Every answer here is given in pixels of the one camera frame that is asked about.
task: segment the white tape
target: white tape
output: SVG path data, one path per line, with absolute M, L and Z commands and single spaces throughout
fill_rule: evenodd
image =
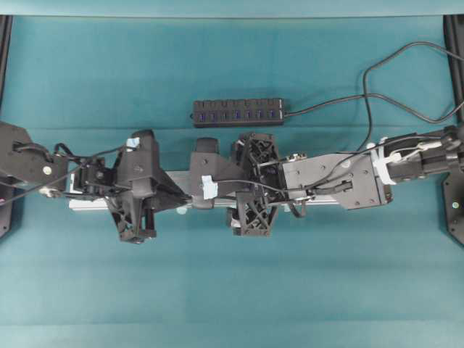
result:
M 137 147 L 140 145 L 140 138 L 129 138 L 126 142 L 125 145 L 127 147 Z
M 211 175 L 202 176 L 203 199 L 212 199 L 218 196 L 218 184 L 212 180 Z

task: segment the green fabric surface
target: green fabric surface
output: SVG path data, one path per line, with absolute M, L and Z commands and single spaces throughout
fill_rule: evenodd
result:
M 441 17 L 129 20 L 16 17 L 0 120 L 79 154 L 152 128 L 162 166 L 185 170 L 195 99 L 283 97 L 289 109 L 360 92 L 364 68 L 402 44 L 443 44 Z M 447 60 L 407 52 L 370 79 L 438 117 Z M 373 101 L 374 137 L 430 131 Z M 281 154 L 354 149 L 362 101 L 288 120 Z M 122 244 L 107 212 L 28 197 L 0 241 L 2 347 L 461 347 L 464 248 L 446 233 L 441 177 L 394 187 L 370 210 L 280 211 L 269 239 L 239 238 L 225 212 L 156 216 L 158 237 Z

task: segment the gray metal plate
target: gray metal plate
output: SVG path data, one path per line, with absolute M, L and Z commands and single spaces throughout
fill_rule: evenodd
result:
M 283 173 L 289 189 L 310 185 L 327 175 L 341 160 L 351 154 L 326 154 L 323 156 L 300 159 L 282 164 Z M 370 156 L 359 156 L 351 159 L 343 167 L 339 165 L 330 177 L 333 179 L 321 188 L 336 186 L 344 181 L 351 181 L 353 188 L 345 192 L 333 194 L 332 197 L 345 209 L 373 207 L 383 204 L 379 194 L 376 177 Z M 306 196 L 304 191 L 290 192 L 291 199 Z

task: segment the bolt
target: bolt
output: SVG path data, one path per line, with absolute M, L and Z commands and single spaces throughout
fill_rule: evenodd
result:
M 45 174 L 45 175 L 51 175 L 51 173 L 53 172 L 53 170 L 51 170 L 51 168 L 48 165 L 43 167 L 42 171 L 43 171 L 43 174 Z
M 187 213 L 187 208 L 179 207 L 175 210 L 179 215 L 185 215 Z
M 343 168 L 345 168 L 345 169 L 346 169 L 346 168 L 349 168 L 350 165 L 351 165 L 351 161 L 350 161 L 349 159 L 347 159 L 346 161 L 343 161 L 343 162 L 341 163 L 341 166 L 342 166 Z

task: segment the black cable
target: black cable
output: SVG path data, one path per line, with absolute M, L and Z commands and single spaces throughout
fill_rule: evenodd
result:
M 26 143 L 26 144 L 15 144 L 13 146 L 13 150 L 16 152 L 22 152 L 22 151 L 36 151 L 42 153 L 42 155 L 45 157 L 45 160 L 47 162 L 53 162 L 53 158 L 51 158 L 49 150 L 40 144 L 36 143 Z
M 216 197 L 215 199 L 228 199 L 230 201 L 236 201 L 237 197 L 234 197 L 234 196 L 219 196 L 219 197 Z
M 464 62 L 463 57 L 461 57 L 461 56 L 459 56 L 457 54 L 454 54 L 451 51 L 448 51 L 447 49 L 445 49 L 444 47 L 436 45 L 435 43 L 431 43 L 431 42 L 428 42 L 428 41 L 415 41 L 415 42 L 411 42 L 411 43 L 409 43 L 407 45 L 404 45 L 400 49 L 396 50 L 394 53 L 390 54 L 387 58 L 384 58 L 380 62 L 375 63 L 374 65 L 370 66 L 364 72 L 364 74 L 362 76 L 362 91 L 364 92 L 363 93 L 364 94 L 364 102 L 365 102 L 366 110 L 368 112 L 368 134 L 365 137 L 364 141 L 361 143 L 360 147 L 357 149 L 358 151 L 360 151 L 369 142 L 370 136 L 372 135 L 372 128 L 373 128 L 372 112 L 370 110 L 370 103 L 369 103 L 369 97 L 368 97 L 368 94 L 369 94 L 368 93 L 368 74 L 372 70 L 377 69 L 377 68 L 381 67 L 382 65 L 385 65 L 386 63 L 391 61 L 393 58 L 399 56 L 402 52 L 404 52 L 407 49 L 410 49 L 411 47 L 414 47 L 414 46 L 428 46 L 428 47 L 431 47 L 433 49 L 436 49 L 438 51 L 441 51 L 441 52 L 447 54 L 451 58 L 454 58 L 454 59 L 460 60 L 461 62 Z
M 275 192 L 281 192 L 281 193 L 304 191 L 304 188 L 276 188 L 276 187 L 266 185 L 264 183 L 258 183 L 256 181 L 244 180 L 244 179 L 227 179 L 227 180 L 219 180 L 219 181 L 214 181 L 214 182 L 215 183 L 249 183 L 251 185 L 261 186 L 265 189 L 269 189 L 269 190 L 272 190 Z
M 32 194 L 33 192 L 36 192 L 44 187 L 47 187 L 47 186 L 50 186 L 50 185 L 54 185 L 55 183 L 59 183 L 60 181 L 66 179 L 68 176 L 76 173 L 78 170 L 82 169 L 83 167 L 85 167 L 89 162 L 91 162 L 91 160 L 93 160 L 95 157 L 99 157 L 99 156 L 104 156 L 105 154 L 111 154 L 113 152 L 117 152 L 117 151 L 121 151 L 123 149 L 126 149 L 127 147 L 126 146 L 119 146 L 115 149 L 111 149 L 111 150 L 106 150 L 106 151 L 102 151 L 102 152 L 98 152 L 96 154 L 93 154 L 92 156 L 90 157 L 87 157 L 86 160 L 84 160 L 82 163 L 80 163 L 77 167 L 73 168 L 72 170 L 70 170 L 69 172 L 61 175 L 59 178 L 57 179 L 54 179 L 52 181 L 49 181 L 48 183 L 44 183 L 44 184 L 41 184 L 41 185 L 38 185 L 38 186 L 35 186 L 33 188 L 29 188 L 28 190 L 22 192 L 21 194 L 18 194 L 10 199 L 7 199 L 7 200 L 4 200 L 4 201 L 0 201 L 0 207 L 2 205 L 5 205 L 5 204 L 9 204 L 9 203 L 12 203 L 14 201 L 16 201 L 17 199 L 19 198 L 23 198 L 24 196 L 27 196 L 28 194 Z
M 331 99 L 331 100 L 325 101 L 323 103 L 316 104 L 316 105 L 313 105 L 311 107 L 307 107 L 306 109 L 302 109 L 300 111 L 287 112 L 284 115 L 284 117 L 288 118 L 288 117 L 293 117 L 293 116 L 299 116 L 299 115 L 307 114 L 309 112 L 313 112 L 313 111 L 315 111 L 317 109 L 320 109 L 322 107 L 327 107 L 329 105 L 334 105 L 334 104 L 338 104 L 338 103 L 342 103 L 342 102 L 349 102 L 351 100 L 358 100 L 358 99 L 363 99 L 363 98 L 365 98 L 364 94 L 355 94 L 355 95 L 352 95 L 352 96 L 344 96 L 344 97 L 341 97 L 341 98 Z M 433 125 L 438 124 L 438 123 L 442 123 L 442 122 L 448 120 L 459 109 L 464 107 L 464 101 L 463 101 L 459 105 L 457 105 L 453 110 L 448 112 L 445 116 L 441 116 L 441 117 L 438 117 L 438 118 L 434 119 L 434 118 L 428 117 L 428 116 L 420 113 L 419 111 L 414 110 L 412 107 L 409 107 L 409 106 L 403 104 L 402 102 L 397 101 L 397 100 L 395 100 L 395 99 L 393 99 L 393 98 L 391 98 L 389 96 L 386 96 L 384 94 L 369 93 L 368 98 L 382 99 L 385 102 L 393 104 L 394 106 L 399 107 L 399 108 L 403 109 L 404 111 L 409 112 L 410 114 L 416 116 L 417 118 L 419 118 L 419 119 L 421 119 L 423 121 L 426 121 L 427 123 L 431 123 Z
M 340 183 L 339 185 L 335 185 L 332 187 L 325 187 L 325 188 L 315 188 L 314 193 L 319 194 L 321 196 L 326 196 L 328 194 L 337 194 L 339 192 L 343 192 L 345 190 L 349 190 L 353 188 L 353 184 L 351 182 L 348 183 Z

